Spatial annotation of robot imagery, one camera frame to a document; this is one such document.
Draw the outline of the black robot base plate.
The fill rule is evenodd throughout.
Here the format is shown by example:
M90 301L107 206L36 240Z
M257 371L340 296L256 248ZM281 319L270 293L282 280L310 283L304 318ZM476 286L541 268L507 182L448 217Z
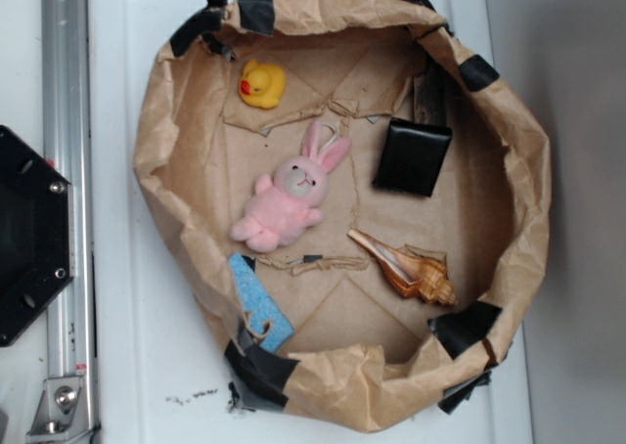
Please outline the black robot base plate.
M70 190L50 163L1 127L1 345L72 280Z

